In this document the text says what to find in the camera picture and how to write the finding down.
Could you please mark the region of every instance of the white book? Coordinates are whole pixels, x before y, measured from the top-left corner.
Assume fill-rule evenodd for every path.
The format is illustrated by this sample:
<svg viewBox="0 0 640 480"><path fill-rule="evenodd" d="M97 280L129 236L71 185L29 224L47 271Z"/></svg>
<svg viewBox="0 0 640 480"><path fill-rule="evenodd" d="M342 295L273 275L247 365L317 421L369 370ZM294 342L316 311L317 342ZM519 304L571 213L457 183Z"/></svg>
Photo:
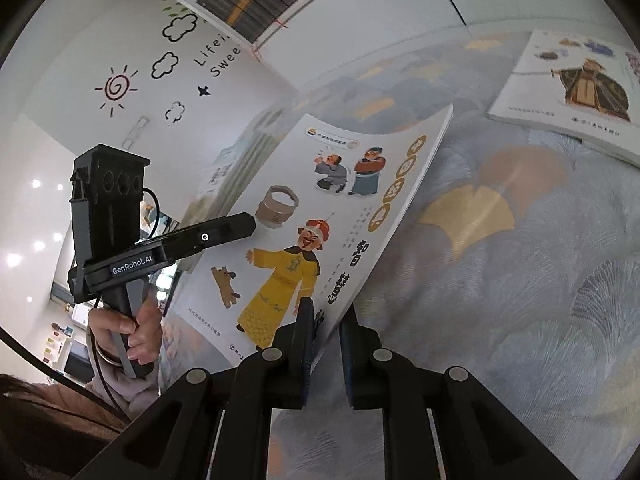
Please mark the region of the white book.
<svg viewBox="0 0 640 480"><path fill-rule="evenodd" d="M574 136L640 166L639 97L636 50L534 30L489 117Z"/></svg>
<svg viewBox="0 0 640 480"><path fill-rule="evenodd" d="M254 215L254 234L206 250L172 310L238 365L311 297L318 356L404 216L452 110L383 136L304 115L229 212Z"/></svg>

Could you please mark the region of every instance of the hand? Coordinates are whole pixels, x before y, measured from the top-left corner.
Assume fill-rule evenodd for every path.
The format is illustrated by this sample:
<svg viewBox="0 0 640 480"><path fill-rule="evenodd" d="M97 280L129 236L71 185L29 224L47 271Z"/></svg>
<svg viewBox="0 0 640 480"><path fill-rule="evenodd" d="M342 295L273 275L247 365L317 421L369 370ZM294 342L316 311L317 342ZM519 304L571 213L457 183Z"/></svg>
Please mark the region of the hand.
<svg viewBox="0 0 640 480"><path fill-rule="evenodd" d="M116 360L118 351L111 340L111 332L130 334L127 356L130 360L138 360L144 365L155 361L160 353L161 319L162 312L158 308L156 288L152 286L138 311L136 322L110 308L92 308L89 311L88 322L96 344Z"/></svg>

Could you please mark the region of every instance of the metal bolt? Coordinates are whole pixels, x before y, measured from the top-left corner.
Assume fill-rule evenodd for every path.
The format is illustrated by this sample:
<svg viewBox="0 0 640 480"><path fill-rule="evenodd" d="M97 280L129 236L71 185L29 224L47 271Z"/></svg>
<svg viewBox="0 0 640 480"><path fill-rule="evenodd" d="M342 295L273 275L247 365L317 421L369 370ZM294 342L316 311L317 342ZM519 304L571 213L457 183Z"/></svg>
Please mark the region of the metal bolt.
<svg viewBox="0 0 640 480"><path fill-rule="evenodd" d="M466 381L469 377L469 372L467 372L464 368L460 366L454 366L451 370L449 370L449 377L451 377L454 381Z"/></svg>
<svg viewBox="0 0 640 480"><path fill-rule="evenodd" d="M271 347L262 351L262 358L265 361L277 361L282 357L282 352L279 348Z"/></svg>
<svg viewBox="0 0 640 480"><path fill-rule="evenodd" d="M376 361L391 361L393 356L391 350L387 350L386 348L378 348L373 352L373 358Z"/></svg>
<svg viewBox="0 0 640 480"><path fill-rule="evenodd" d="M207 373L204 370L200 370L196 368L195 370L190 370L187 374L187 382L189 384L200 384L207 378Z"/></svg>

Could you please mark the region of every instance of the cartoon emperor illustration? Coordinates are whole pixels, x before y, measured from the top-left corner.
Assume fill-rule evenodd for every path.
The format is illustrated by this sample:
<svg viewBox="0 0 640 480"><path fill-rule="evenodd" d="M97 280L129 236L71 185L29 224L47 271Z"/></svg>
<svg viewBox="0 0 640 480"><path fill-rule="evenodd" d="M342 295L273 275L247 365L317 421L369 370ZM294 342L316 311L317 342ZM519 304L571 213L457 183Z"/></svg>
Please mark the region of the cartoon emperor illustration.
<svg viewBox="0 0 640 480"><path fill-rule="evenodd" d="M281 251L249 250L246 259L255 267L273 269L270 278L260 288L238 317L237 329L245 332L258 350L268 348L287 313L291 298L300 285L294 316L298 314L300 298L311 297L320 265L314 250L321 251L329 239L326 220L309 220L298 228L298 243Z"/></svg>

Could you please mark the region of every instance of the yellow robe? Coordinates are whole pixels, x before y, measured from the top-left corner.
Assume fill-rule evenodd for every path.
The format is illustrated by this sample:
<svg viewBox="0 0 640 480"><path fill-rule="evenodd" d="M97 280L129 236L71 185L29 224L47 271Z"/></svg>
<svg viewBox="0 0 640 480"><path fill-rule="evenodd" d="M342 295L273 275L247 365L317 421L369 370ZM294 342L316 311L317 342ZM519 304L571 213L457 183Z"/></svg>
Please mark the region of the yellow robe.
<svg viewBox="0 0 640 480"><path fill-rule="evenodd" d="M298 283L302 281L296 305L300 303L300 298L313 294L320 267L313 253L307 254L307 257L312 260L306 259L303 251L254 250L254 266L273 269L273 273L242 311L238 325L260 348L271 345Z"/></svg>

